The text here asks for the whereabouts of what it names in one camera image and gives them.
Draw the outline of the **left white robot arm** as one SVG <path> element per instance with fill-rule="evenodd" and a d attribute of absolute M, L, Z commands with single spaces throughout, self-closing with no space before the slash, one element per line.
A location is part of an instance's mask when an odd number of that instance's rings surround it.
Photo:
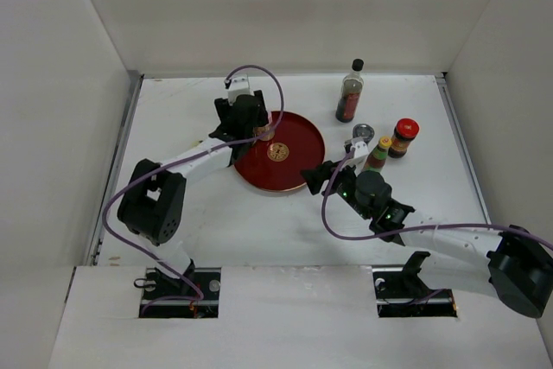
<path fill-rule="evenodd" d="M 141 241 L 131 246 L 157 262 L 157 270 L 165 275 L 164 288 L 178 299 L 194 288 L 193 261 L 182 243 L 172 240 L 181 223 L 187 187 L 234 165 L 257 140 L 259 130 L 270 125 L 259 90 L 229 93 L 214 104 L 219 125 L 203 142 L 166 162 L 142 159 L 118 194 L 117 218 Z"/>

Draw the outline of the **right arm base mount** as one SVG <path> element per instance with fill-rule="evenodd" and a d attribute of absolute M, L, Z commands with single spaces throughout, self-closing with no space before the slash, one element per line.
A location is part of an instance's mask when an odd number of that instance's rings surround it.
<path fill-rule="evenodd" d="M 419 277 L 431 254 L 415 251 L 404 265 L 372 267 L 380 318 L 457 317 L 451 289 L 431 289 Z"/>

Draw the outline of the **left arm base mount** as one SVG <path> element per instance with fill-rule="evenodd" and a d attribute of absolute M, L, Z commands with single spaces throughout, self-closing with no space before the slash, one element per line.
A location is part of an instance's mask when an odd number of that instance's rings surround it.
<path fill-rule="evenodd" d="M 181 279 L 167 276 L 157 268 L 147 268 L 133 286 L 141 290 L 138 317 L 144 319 L 212 319 L 219 315 L 220 268 L 199 268 L 185 274 L 203 294 Z"/>

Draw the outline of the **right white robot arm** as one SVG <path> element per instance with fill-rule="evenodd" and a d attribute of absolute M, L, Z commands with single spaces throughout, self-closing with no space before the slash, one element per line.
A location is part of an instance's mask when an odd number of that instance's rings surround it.
<path fill-rule="evenodd" d="M 413 249 L 400 272 L 403 290 L 416 299 L 433 289 L 461 289 L 500 300 L 534 319 L 552 295 L 552 244 L 520 226 L 444 224 L 393 199 L 375 171 L 356 173 L 346 161 L 305 169 L 311 194 L 338 195 L 369 222 L 364 241 Z"/>

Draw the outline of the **pink-lid spice shaker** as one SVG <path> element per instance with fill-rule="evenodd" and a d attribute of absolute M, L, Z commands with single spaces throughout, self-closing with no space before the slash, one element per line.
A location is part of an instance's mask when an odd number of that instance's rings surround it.
<path fill-rule="evenodd" d="M 264 142 L 270 141 L 275 133 L 272 124 L 266 124 L 264 126 L 256 127 L 254 129 L 255 138 Z"/>

